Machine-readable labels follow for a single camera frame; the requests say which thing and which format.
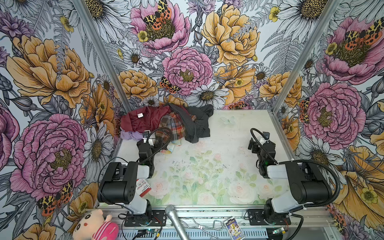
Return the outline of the lavender cloth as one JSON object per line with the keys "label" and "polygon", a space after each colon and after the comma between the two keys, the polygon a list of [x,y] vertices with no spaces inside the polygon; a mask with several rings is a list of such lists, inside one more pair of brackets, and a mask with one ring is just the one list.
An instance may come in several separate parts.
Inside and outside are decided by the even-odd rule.
{"label": "lavender cloth", "polygon": [[143,134],[139,132],[125,132],[124,130],[121,130],[121,138],[123,140],[135,140],[138,142],[143,139]]}

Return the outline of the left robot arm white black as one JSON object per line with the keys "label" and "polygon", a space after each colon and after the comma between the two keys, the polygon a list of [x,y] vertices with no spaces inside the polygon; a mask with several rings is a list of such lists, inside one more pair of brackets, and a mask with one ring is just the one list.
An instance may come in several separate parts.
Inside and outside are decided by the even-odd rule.
{"label": "left robot arm white black", "polygon": [[118,205],[127,210],[125,217],[129,227],[148,226],[153,219],[151,203],[136,190],[139,180],[150,179],[155,171],[155,132],[145,131],[137,143],[139,159],[124,164],[111,160],[99,186],[98,201]]}

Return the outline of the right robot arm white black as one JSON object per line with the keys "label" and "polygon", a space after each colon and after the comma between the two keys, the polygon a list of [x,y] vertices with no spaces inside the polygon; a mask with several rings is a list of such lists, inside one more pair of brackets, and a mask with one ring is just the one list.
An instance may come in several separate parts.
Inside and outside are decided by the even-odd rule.
{"label": "right robot arm white black", "polygon": [[260,175],[264,179],[283,179],[289,183],[289,190],[268,199],[260,214],[249,213],[251,220],[261,218],[266,224],[273,225],[297,211],[329,205],[339,196],[340,177],[328,165],[315,160],[278,162],[275,159],[276,145],[270,141],[269,133],[256,128],[250,133],[248,149],[258,157],[256,166]]}

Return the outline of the pastel patterned cloth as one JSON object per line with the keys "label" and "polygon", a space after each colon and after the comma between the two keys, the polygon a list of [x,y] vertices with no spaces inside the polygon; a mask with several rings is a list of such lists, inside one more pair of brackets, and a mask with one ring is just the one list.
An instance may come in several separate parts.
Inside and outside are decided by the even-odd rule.
{"label": "pastel patterned cloth", "polygon": [[180,147],[181,146],[181,140],[175,140],[175,141],[171,141],[166,147],[164,147],[162,150],[161,150],[161,153],[163,154],[171,154],[173,153],[173,151],[175,150],[176,147]]}

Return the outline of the maroon cloth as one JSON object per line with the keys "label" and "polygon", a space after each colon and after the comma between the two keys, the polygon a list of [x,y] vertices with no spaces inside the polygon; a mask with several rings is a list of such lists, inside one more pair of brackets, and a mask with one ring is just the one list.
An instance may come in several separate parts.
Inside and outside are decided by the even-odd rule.
{"label": "maroon cloth", "polygon": [[121,129],[125,132],[153,131],[158,128],[162,117],[169,114],[171,109],[165,107],[143,107],[133,110],[121,118]]}

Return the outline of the plaid cloth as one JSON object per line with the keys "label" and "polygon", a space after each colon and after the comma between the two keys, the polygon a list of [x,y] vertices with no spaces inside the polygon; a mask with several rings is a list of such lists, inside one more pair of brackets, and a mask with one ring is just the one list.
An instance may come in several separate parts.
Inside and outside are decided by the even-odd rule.
{"label": "plaid cloth", "polygon": [[192,123],[188,122],[187,126],[185,126],[179,114],[171,112],[164,115],[161,118],[158,128],[168,128],[170,131],[164,129],[157,130],[155,132],[155,145],[162,145],[168,138],[171,138],[171,141],[175,141],[190,135],[190,128],[192,127],[192,124],[195,123],[197,117],[195,115],[190,115],[190,119]]}

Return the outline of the dark grey cloth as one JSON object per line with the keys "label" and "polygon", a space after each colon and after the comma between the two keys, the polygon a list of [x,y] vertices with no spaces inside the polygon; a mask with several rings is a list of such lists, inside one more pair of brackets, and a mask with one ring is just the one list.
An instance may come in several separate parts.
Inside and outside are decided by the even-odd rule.
{"label": "dark grey cloth", "polygon": [[175,104],[166,104],[181,119],[185,129],[186,141],[195,144],[200,138],[210,137],[209,118],[214,114],[214,106],[184,107]]}

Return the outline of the red white label tag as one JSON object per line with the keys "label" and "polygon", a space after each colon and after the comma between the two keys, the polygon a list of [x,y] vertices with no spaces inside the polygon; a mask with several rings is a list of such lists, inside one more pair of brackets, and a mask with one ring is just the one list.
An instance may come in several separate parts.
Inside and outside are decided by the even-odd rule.
{"label": "red white label tag", "polygon": [[136,193],[140,195],[141,198],[144,198],[152,190],[150,184],[146,179],[138,179],[136,182]]}

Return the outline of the silver microphone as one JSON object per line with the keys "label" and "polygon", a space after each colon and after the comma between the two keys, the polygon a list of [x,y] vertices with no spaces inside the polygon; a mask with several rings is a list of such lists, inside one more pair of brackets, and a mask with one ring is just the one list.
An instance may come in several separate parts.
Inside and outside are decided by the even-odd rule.
{"label": "silver microphone", "polygon": [[165,208],[165,213],[168,219],[172,222],[175,230],[177,231],[181,240],[190,240],[185,228],[177,215],[177,211],[175,210],[173,205],[168,205]]}

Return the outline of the colourful card packet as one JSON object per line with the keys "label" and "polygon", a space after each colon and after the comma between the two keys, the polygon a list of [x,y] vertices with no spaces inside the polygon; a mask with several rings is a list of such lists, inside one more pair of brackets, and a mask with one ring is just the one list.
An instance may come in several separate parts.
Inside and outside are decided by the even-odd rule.
{"label": "colourful card packet", "polygon": [[237,220],[234,217],[231,217],[224,221],[225,227],[229,233],[229,236],[232,240],[243,240],[245,239],[245,233],[241,229]]}

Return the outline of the pink plush doll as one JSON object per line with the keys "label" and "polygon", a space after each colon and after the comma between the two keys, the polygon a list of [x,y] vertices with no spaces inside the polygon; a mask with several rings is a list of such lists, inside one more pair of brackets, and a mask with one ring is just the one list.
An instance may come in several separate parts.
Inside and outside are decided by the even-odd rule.
{"label": "pink plush doll", "polygon": [[118,224],[112,222],[112,215],[104,217],[100,209],[87,213],[77,224],[73,232],[74,240],[116,240]]}

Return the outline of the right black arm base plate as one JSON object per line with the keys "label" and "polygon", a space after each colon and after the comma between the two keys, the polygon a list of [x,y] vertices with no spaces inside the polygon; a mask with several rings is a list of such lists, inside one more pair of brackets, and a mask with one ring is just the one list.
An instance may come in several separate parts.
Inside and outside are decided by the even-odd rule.
{"label": "right black arm base plate", "polygon": [[287,214],[265,213],[262,209],[249,209],[246,211],[245,220],[248,220],[251,226],[277,226],[290,225],[291,220]]}

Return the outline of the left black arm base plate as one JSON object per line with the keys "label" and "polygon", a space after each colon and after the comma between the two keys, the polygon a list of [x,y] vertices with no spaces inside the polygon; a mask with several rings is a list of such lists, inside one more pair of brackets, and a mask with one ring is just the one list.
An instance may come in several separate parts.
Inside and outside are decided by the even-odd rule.
{"label": "left black arm base plate", "polygon": [[167,223],[165,210],[147,210],[141,215],[124,218],[124,227],[165,227]]}

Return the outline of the right aluminium frame post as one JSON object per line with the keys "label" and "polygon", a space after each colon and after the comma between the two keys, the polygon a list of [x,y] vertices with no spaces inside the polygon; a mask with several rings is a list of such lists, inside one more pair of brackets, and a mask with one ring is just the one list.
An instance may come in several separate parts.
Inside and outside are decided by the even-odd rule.
{"label": "right aluminium frame post", "polygon": [[285,101],[286,97],[288,96],[288,93],[290,92],[291,88],[293,87],[294,83],[296,82],[302,67],[306,63],[306,60],[309,58],[312,50],[316,46],[316,43],[321,38],[324,30],[328,28],[329,22],[331,20],[331,17],[334,15],[334,13],[337,10],[338,5],[340,4],[340,1],[334,0],[334,1],[328,1],[325,9],[320,16],[320,19],[318,23],[315,25],[313,33],[309,34],[308,40],[306,44],[304,45],[304,48],[302,52],[299,55],[299,58],[297,62],[295,63],[288,80],[286,81],[285,85],[282,88],[282,91],[280,92],[276,102],[274,103],[272,107],[272,113],[276,114],[278,112],[279,107],[282,105],[282,103]]}

